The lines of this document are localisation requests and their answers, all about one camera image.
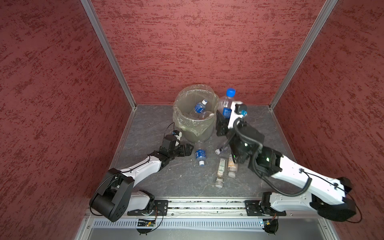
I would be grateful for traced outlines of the blue label water bottle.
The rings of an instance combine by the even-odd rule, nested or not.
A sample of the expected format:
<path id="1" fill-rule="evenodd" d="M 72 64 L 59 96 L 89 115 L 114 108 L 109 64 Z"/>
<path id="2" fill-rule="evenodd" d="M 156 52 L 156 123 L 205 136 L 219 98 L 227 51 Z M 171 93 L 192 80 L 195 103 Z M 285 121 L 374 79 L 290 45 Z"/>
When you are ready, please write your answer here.
<path id="1" fill-rule="evenodd" d="M 198 161 L 199 166 L 203 167 L 205 166 L 206 159 L 207 159 L 204 143 L 202 141 L 196 142 L 195 148 L 196 148 L 196 152 L 195 152 L 196 160 Z"/>

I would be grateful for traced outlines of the clear orange label bottle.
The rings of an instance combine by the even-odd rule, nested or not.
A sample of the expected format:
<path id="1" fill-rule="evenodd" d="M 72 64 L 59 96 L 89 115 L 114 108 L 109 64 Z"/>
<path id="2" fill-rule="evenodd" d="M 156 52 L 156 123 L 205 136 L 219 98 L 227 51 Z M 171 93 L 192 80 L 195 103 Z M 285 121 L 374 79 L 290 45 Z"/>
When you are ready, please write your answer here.
<path id="1" fill-rule="evenodd" d="M 232 155 L 229 156 L 227 169 L 228 169 L 228 176 L 230 178 L 235 178 L 236 174 L 237 174 L 237 171 L 238 171 L 238 165 L 233 160 L 233 156 Z"/>

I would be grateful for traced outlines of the blue Pocari label bottle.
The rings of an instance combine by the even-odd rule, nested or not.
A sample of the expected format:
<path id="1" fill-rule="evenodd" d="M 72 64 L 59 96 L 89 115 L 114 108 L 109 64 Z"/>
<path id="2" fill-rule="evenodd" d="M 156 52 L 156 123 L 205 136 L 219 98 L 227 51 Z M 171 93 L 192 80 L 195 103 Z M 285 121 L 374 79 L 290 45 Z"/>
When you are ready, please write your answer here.
<path id="1" fill-rule="evenodd" d="M 191 114 L 195 117 L 195 118 L 201 118 L 204 114 L 204 112 L 206 111 L 206 105 L 207 105 L 208 101 L 206 99 L 203 99 L 201 102 L 198 102 L 195 107 L 193 108 L 193 110 L 191 111 Z"/>

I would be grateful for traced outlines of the white red Wahaha bottle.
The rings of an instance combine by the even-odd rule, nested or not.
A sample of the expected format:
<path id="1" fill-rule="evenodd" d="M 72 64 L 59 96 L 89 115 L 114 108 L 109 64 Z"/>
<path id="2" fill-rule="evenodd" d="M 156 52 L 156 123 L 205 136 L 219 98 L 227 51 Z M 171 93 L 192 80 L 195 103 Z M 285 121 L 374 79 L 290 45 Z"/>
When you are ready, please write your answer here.
<path id="1" fill-rule="evenodd" d="M 213 112 L 210 112 L 210 111 L 204 111 L 202 113 L 199 114 L 199 119 L 200 120 L 205 120 L 205 119 L 208 119 L 210 117 L 213 117 L 215 114 Z"/>

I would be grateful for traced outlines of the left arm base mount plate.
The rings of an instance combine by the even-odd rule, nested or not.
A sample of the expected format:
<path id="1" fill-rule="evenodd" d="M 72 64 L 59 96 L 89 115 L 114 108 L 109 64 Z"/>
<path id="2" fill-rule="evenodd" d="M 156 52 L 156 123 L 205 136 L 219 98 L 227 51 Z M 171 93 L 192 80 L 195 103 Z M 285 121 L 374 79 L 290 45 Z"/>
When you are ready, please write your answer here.
<path id="1" fill-rule="evenodd" d="M 126 213 L 127 216 L 150 216 L 154 217 L 156 214 L 167 215 L 168 200 L 150 200 L 143 210 L 133 210 Z"/>

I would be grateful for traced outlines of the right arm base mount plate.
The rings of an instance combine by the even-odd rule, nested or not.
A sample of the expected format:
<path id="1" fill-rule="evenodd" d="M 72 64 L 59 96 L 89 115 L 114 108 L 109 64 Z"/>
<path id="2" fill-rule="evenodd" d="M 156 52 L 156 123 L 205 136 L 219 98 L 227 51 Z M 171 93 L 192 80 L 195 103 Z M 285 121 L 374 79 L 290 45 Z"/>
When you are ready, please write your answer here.
<path id="1" fill-rule="evenodd" d="M 286 211 L 279 212 L 263 201 L 246 200 L 244 203 L 249 217 L 285 217 L 287 215 Z"/>

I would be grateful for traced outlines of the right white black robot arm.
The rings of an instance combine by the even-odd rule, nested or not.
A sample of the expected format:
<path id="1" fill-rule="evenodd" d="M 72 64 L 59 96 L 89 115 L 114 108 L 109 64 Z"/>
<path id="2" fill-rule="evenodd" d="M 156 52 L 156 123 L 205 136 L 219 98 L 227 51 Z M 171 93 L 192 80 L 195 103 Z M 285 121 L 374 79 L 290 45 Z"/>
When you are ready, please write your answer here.
<path id="1" fill-rule="evenodd" d="M 362 214 L 349 196 L 352 183 L 348 178 L 323 176 L 264 146 L 264 135 L 243 118 L 230 121 L 220 112 L 216 116 L 217 135 L 227 138 L 221 150 L 230 148 L 236 164 L 248 161 L 248 169 L 271 188 L 262 194 L 257 211 L 265 216 L 312 211 L 327 220 L 348 223 Z"/>

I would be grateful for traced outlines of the green white label bottle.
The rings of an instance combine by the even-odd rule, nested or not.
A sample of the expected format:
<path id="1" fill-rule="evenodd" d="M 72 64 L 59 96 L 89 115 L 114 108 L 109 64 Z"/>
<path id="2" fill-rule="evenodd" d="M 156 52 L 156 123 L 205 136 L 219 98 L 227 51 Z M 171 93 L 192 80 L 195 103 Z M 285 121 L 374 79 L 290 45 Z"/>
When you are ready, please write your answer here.
<path id="1" fill-rule="evenodd" d="M 217 178 L 215 182 L 215 186 L 221 189 L 224 185 L 224 175 L 226 170 L 226 159 L 221 158 L 217 170 Z"/>

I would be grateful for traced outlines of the clear purple tinted bottle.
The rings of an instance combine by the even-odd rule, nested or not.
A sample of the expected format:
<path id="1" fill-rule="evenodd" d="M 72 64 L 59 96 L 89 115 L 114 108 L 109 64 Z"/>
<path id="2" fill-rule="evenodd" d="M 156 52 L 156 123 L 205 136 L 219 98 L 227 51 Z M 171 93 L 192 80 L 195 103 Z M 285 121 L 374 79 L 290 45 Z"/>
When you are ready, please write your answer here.
<path id="1" fill-rule="evenodd" d="M 217 149 L 215 150 L 215 153 L 217 155 L 225 153 L 230 148 L 230 141 L 224 141 L 219 144 Z"/>

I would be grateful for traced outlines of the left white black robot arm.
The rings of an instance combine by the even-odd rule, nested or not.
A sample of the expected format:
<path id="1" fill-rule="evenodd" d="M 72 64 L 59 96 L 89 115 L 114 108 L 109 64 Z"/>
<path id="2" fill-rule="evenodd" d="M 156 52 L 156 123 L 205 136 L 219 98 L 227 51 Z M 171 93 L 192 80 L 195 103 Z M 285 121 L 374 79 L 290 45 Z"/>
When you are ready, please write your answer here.
<path id="1" fill-rule="evenodd" d="M 135 186 L 166 167 L 177 157 L 189 157 L 194 146 L 181 143 L 182 133 L 175 131 L 163 137 L 159 150 L 150 153 L 141 162 L 125 168 L 111 168 L 89 202 L 91 214 L 116 222 L 124 214 L 139 211 L 144 215 L 155 212 L 155 196 L 147 191 L 134 191 Z"/>

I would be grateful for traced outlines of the blue cap artesian bottle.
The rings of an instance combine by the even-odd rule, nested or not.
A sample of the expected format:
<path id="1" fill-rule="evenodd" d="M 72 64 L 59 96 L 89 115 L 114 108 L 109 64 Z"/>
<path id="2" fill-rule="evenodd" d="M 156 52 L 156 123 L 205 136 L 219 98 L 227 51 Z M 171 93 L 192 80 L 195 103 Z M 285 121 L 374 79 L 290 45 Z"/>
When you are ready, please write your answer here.
<path id="1" fill-rule="evenodd" d="M 233 88 L 227 89 L 226 95 L 219 100 L 217 111 L 220 112 L 225 119 L 229 119 L 232 113 L 231 105 L 234 101 L 236 90 Z"/>

